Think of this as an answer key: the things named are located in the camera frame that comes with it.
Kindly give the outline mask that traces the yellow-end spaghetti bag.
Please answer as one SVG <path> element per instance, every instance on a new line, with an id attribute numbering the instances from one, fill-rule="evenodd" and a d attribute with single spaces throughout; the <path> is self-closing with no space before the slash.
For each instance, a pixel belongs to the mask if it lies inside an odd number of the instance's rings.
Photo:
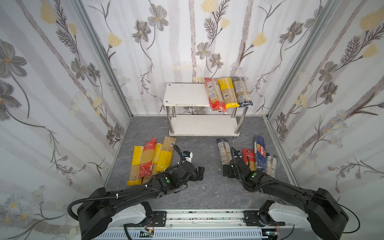
<path id="1" fill-rule="evenodd" d="M 226 109 L 239 107 L 232 78 L 218 79 L 218 83 Z"/>

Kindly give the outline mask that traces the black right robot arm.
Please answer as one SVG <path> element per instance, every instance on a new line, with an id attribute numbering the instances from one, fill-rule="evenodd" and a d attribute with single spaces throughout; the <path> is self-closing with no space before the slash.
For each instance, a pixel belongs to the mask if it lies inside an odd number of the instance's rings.
<path id="1" fill-rule="evenodd" d="M 273 201 L 265 202 L 259 209 L 263 225 L 270 221 L 292 223 L 311 229 L 322 240 L 339 240 L 344 234 L 349 216 L 327 190 L 299 188 L 261 170 L 252 171 L 234 147 L 230 153 L 234 176 L 247 192 L 262 192 L 290 203 L 284 207 Z"/>

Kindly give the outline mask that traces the dark blue clear spaghetti bag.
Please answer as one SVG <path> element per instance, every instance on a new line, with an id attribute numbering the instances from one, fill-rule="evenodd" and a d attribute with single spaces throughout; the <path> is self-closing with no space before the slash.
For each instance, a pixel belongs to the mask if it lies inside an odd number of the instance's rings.
<path id="1" fill-rule="evenodd" d="M 232 77 L 233 86 L 240 107 L 249 107 L 253 105 L 250 93 L 247 88 L 246 80 L 244 77 Z"/>

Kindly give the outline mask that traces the clear spaghetti bag blue end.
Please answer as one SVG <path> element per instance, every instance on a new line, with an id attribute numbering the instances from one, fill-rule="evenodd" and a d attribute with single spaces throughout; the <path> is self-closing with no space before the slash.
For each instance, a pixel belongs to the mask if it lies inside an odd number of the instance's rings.
<path id="1" fill-rule="evenodd" d="M 216 139 L 216 141 L 217 141 L 222 165 L 229 165 L 230 160 L 232 158 L 231 158 L 231 149 L 230 149 L 230 144 L 228 142 L 228 139 L 219 138 L 219 139 Z"/>

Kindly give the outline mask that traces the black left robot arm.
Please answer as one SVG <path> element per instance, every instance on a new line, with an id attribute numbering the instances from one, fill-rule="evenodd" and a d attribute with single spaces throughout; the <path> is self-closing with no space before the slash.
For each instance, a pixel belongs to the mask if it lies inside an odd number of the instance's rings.
<path id="1" fill-rule="evenodd" d="M 177 145 L 173 148 L 180 155 L 180 162 L 164 172 L 153 175 L 147 183 L 111 192 L 102 187 L 96 189 L 88 198 L 71 202 L 67 211 L 79 222 L 81 238 L 92 240 L 98 237 L 116 222 L 117 214 L 132 206 L 141 207 L 145 215 L 140 221 L 132 221 L 132 224 L 146 224 L 154 217 L 147 201 L 181 192 L 182 187 L 187 186 L 190 181 L 202 181 L 205 168 L 195 167 Z"/>

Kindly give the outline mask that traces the red spaghetti bag with label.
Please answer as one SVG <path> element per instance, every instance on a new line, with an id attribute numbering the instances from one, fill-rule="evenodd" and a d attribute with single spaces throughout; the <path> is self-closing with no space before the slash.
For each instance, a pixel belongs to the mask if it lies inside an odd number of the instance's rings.
<path id="1" fill-rule="evenodd" d="M 205 84 L 211 109 L 213 111 L 226 113 L 227 109 L 217 80 L 205 78 Z"/>

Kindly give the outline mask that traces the brown and yellow spaghetti pack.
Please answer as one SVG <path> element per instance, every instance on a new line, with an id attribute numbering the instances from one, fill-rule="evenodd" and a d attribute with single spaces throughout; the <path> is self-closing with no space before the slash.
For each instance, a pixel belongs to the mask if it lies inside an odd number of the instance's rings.
<path id="1" fill-rule="evenodd" d="M 165 137 L 155 168 L 155 173 L 163 172 L 170 167 L 173 158 L 174 145 L 176 142 L 176 138 Z"/>

